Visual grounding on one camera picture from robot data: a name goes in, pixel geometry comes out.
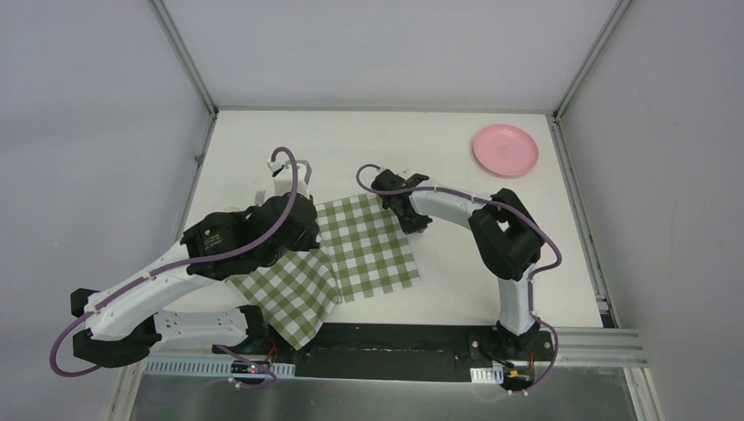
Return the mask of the pink plate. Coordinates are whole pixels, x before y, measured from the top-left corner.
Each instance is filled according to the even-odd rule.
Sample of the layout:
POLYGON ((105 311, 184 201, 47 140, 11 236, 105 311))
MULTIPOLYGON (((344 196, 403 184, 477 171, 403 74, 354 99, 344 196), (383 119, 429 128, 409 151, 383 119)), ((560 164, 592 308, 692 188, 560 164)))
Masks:
POLYGON ((533 137, 513 125, 484 127, 472 139, 471 147, 481 167, 505 178, 529 174, 540 158, 533 137))

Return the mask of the green checkered cloth napkin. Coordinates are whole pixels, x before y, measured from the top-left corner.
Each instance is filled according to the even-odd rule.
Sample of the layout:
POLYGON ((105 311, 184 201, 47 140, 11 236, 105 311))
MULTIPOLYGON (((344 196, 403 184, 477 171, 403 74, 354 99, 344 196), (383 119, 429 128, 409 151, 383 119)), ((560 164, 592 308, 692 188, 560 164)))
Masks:
POLYGON ((287 253, 270 268, 226 282, 296 350, 318 334, 335 307, 422 282, 409 240, 380 197, 350 196, 316 210, 319 248, 287 253))

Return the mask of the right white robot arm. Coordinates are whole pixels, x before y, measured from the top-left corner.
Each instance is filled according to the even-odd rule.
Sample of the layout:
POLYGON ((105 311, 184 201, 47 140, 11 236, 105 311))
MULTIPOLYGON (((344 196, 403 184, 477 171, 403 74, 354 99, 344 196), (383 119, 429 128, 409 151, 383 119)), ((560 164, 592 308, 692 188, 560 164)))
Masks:
POLYGON ((482 198, 426 175, 404 179, 388 169, 379 169, 366 190, 382 198, 407 234, 424 231, 434 218, 469 230, 484 266, 497 278, 500 300, 495 331, 480 350, 512 360, 531 351, 540 329, 533 317, 531 277, 545 239, 513 191, 482 198))

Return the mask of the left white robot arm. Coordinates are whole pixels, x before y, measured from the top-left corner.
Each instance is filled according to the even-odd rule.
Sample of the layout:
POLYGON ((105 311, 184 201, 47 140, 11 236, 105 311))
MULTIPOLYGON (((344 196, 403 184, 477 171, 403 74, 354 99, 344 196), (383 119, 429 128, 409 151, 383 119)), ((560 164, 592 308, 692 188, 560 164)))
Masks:
POLYGON ((167 307, 231 276, 271 268, 288 252, 317 249, 314 204, 301 195, 293 203, 289 199, 272 196, 261 206, 212 212, 129 280, 107 290, 75 290, 70 295, 71 313, 83 326, 72 338, 73 355, 115 368, 160 349, 228 346, 260 353, 268 342, 268 324, 256 305, 213 312, 167 307))

